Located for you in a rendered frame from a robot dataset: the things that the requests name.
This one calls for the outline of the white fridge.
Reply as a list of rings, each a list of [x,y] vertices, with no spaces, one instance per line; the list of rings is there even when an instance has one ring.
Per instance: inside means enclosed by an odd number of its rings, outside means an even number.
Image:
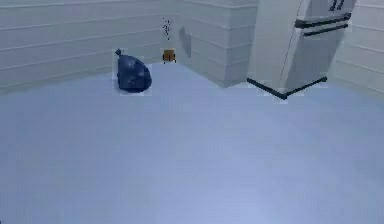
[[[260,0],[247,82],[285,99],[325,82],[345,29],[304,37],[305,32],[349,20],[299,29],[295,21],[351,13],[357,0]]]

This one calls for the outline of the dark blue garbage bag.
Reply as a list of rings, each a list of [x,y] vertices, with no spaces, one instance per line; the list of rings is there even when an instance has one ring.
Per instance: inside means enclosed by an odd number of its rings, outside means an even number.
[[[121,49],[117,49],[118,56],[118,87],[128,93],[140,93],[149,89],[152,85],[152,77],[148,67],[138,58],[125,55]]]

